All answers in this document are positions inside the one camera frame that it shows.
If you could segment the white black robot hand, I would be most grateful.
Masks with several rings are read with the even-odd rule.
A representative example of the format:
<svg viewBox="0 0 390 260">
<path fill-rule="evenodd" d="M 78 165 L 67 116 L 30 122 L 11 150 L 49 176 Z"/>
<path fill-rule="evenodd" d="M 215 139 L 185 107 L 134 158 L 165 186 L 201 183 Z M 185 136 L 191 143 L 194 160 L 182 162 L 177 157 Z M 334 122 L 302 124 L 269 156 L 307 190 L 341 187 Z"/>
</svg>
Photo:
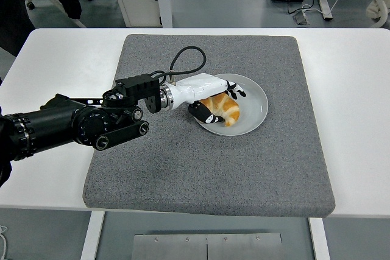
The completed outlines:
<svg viewBox="0 0 390 260">
<path fill-rule="evenodd" d="M 188 104 L 188 111 L 204 124 L 223 122 L 231 127 L 238 122 L 240 109 L 237 95 L 246 96 L 235 82 L 201 73 L 167 84 L 165 93 L 168 107 L 173 110 L 181 104 Z"/>
</svg>

